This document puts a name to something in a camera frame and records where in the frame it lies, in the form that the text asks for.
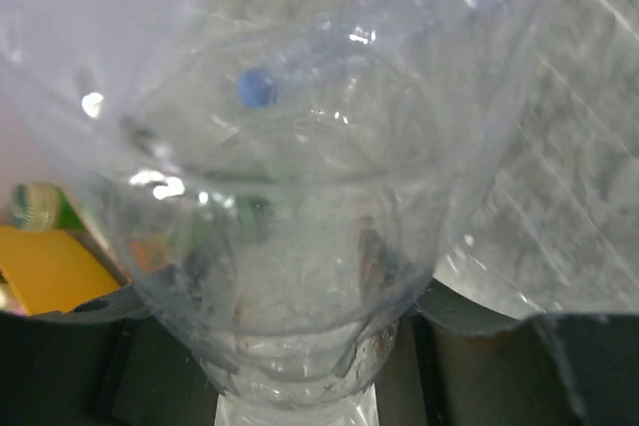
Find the clear plastic bottle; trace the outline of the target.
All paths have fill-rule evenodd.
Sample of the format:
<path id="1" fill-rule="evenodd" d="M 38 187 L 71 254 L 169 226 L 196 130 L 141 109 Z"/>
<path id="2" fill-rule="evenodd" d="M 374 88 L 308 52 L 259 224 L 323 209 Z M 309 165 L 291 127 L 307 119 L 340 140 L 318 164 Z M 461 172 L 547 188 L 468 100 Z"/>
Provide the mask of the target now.
<path id="1" fill-rule="evenodd" d="M 295 91 L 367 68 L 373 54 L 415 56 L 442 25 L 439 0 L 355 0 L 248 69 L 271 72 L 278 84 L 276 104 Z"/>
<path id="2" fill-rule="evenodd" d="M 1 96 L 219 425 L 379 425 L 434 280 L 638 314 L 638 0 L 439 0 L 415 56 L 264 108 L 237 80 L 355 0 L 1 0 Z"/>

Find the blue bottle cap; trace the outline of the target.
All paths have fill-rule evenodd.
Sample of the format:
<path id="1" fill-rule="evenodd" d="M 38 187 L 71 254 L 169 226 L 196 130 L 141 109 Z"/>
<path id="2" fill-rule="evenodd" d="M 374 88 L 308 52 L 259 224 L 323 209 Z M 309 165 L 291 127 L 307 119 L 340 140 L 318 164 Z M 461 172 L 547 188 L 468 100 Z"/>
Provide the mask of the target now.
<path id="1" fill-rule="evenodd" d="M 246 107 L 262 108 L 277 101 L 278 84 L 268 69 L 255 67 L 239 77 L 237 92 Z"/>

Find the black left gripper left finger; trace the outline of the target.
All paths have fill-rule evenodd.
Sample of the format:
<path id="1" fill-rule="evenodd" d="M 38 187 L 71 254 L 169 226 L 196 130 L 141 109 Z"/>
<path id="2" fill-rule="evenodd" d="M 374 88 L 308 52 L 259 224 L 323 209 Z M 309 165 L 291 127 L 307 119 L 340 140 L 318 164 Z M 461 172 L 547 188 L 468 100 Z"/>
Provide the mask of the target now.
<path id="1" fill-rule="evenodd" d="M 4 425 L 212 425 L 217 403 L 130 286 L 67 313 L 1 315 Z"/>

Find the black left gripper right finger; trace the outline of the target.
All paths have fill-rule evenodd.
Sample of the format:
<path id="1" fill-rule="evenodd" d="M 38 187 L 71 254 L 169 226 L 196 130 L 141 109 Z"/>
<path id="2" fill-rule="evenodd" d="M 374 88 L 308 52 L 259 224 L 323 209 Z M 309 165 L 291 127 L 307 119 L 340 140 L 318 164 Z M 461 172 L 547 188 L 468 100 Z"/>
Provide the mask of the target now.
<path id="1" fill-rule="evenodd" d="M 638 317 L 517 320 L 434 280 L 375 390 L 382 425 L 635 425 Z"/>

